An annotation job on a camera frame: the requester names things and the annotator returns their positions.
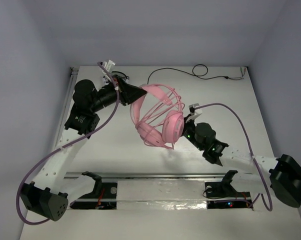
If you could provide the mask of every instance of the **black mount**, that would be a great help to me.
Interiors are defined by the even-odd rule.
[[[194,120],[184,117],[184,129],[182,135],[187,138],[198,150],[204,151],[202,156],[211,164],[222,166],[220,156],[224,148],[228,147],[227,143],[216,139],[216,132],[208,123],[198,123],[195,125]]]
[[[283,154],[277,159],[275,169],[270,169],[271,188],[275,196],[284,204],[301,206],[301,166],[291,156]]]
[[[119,88],[119,100],[124,106],[132,104],[147,92],[137,86],[126,83],[122,76],[112,76]],[[71,108],[65,129],[74,129],[79,135],[92,132],[100,121],[96,114],[99,110],[116,102],[117,95],[113,84],[96,90],[91,80],[84,79],[76,83],[72,96],[74,105]]]
[[[84,172],[83,175],[95,180],[94,189],[91,193],[98,195],[101,191],[102,178],[91,172]],[[45,218],[53,221],[59,220],[65,213],[69,204],[67,193],[51,193],[48,187],[45,190],[34,186],[34,182],[24,183],[21,189],[20,198],[25,207]]]
[[[222,199],[240,196],[241,193],[231,186],[232,179],[237,173],[236,170],[229,170],[221,181],[205,182],[206,197],[208,199]]]

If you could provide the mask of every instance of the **gray wall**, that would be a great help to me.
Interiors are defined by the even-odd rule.
[[[71,66],[247,66],[286,0],[34,0]]]
[[[44,21],[33,1],[0,0],[0,240],[20,237],[16,191],[52,145],[69,79],[38,23]]]
[[[286,2],[249,73],[274,153],[301,165],[301,0]]]

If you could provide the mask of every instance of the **purple cable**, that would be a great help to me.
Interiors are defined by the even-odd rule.
[[[107,74],[107,76],[109,77],[109,79],[111,80],[111,83],[114,85],[115,88],[117,88],[117,84],[116,82],[114,81],[114,79],[112,78],[111,74],[103,67],[103,65],[98,62],[97,65]],[[96,128],[94,131],[91,131],[90,133],[82,136],[82,137],[79,137],[65,145],[62,146],[62,148],[67,148],[73,144],[76,144],[78,143],[79,141],[85,139],[85,138],[88,138],[89,136],[93,135],[94,133],[96,133],[97,131],[101,130],[103,127],[105,127],[106,124],[109,123],[109,121],[113,118],[118,106],[119,106],[119,103],[120,103],[120,94],[119,94],[119,91],[117,90],[116,91],[116,103],[115,103],[115,107],[114,107],[114,110],[111,112],[109,118],[102,124],[100,125],[98,128]],[[48,154],[47,156],[45,156],[43,159],[41,159],[38,163],[36,163],[35,166],[32,167],[31,170],[29,170],[28,173],[26,173],[26,175],[23,177],[23,179],[21,180],[21,183],[19,184],[19,187],[18,187],[18,190],[17,190],[17,194],[16,194],[16,210],[17,210],[17,214],[19,216],[19,218],[25,223],[25,224],[28,224],[28,225],[40,225],[40,224],[43,224],[43,223],[46,223],[49,219],[45,219],[43,221],[38,221],[38,222],[31,222],[31,221],[28,221],[22,214],[22,211],[21,211],[21,206],[20,206],[20,196],[21,196],[21,191],[22,191],[22,188],[23,188],[23,184],[25,183],[25,181],[27,180],[27,178],[41,165],[43,164],[46,160],[48,160],[50,157],[52,157],[53,155],[55,155],[56,153],[58,153],[61,149],[60,148],[57,148],[55,149],[54,151],[52,151],[50,154]]]
[[[229,106],[227,106],[227,105],[225,105],[225,104],[223,104],[223,103],[219,103],[219,102],[216,102],[216,103],[210,103],[210,104],[206,104],[206,105],[202,105],[202,106],[198,106],[198,107],[195,107],[194,109],[195,109],[195,110],[196,110],[196,109],[203,109],[203,108],[206,108],[206,107],[217,106],[217,105],[223,106],[223,107],[227,108],[228,110],[230,110],[230,111],[235,115],[235,117],[236,117],[237,120],[239,121],[239,123],[240,123],[240,125],[241,125],[241,128],[242,128],[242,130],[243,130],[243,132],[244,132],[244,134],[245,134],[245,137],[246,137],[246,140],[247,140],[247,144],[248,144],[248,149],[249,149],[250,155],[253,157],[253,156],[254,156],[254,153],[253,153],[251,141],[250,141],[250,139],[249,139],[249,136],[248,136],[248,134],[247,134],[247,131],[246,131],[245,127],[244,127],[244,124],[243,124],[242,120],[240,119],[240,117],[237,115],[237,113],[236,113],[233,109],[231,109]],[[267,184],[266,184],[266,181],[265,181],[265,179],[264,179],[262,170],[261,170],[261,168],[260,168],[260,166],[259,166],[259,164],[258,164],[258,162],[256,161],[255,158],[253,159],[253,162],[254,162],[254,164],[255,164],[255,166],[256,166],[256,168],[257,168],[257,171],[258,171],[258,173],[259,173],[261,182],[262,182],[262,184],[263,184],[263,186],[264,186],[264,188],[265,188],[265,190],[266,190],[266,194],[267,194],[268,201],[269,201],[269,207],[268,207],[267,204],[266,204],[266,201],[265,201],[265,198],[264,198],[264,195],[263,195],[263,194],[258,194],[258,195],[256,196],[255,200],[251,203],[251,206],[253,205],[253,203],[255,203],[255,202],[257,201],[257,199],[258,199],[259,196],[261,195],[261,199],[262,199],[262,202],[263,202],[264,205],[265,205],[265,208],[266,208],[268,211],[271,212],[271,211],[273,210],[273,202],[272,202],[270,190],[269,190],[268,187],[267,187]]]

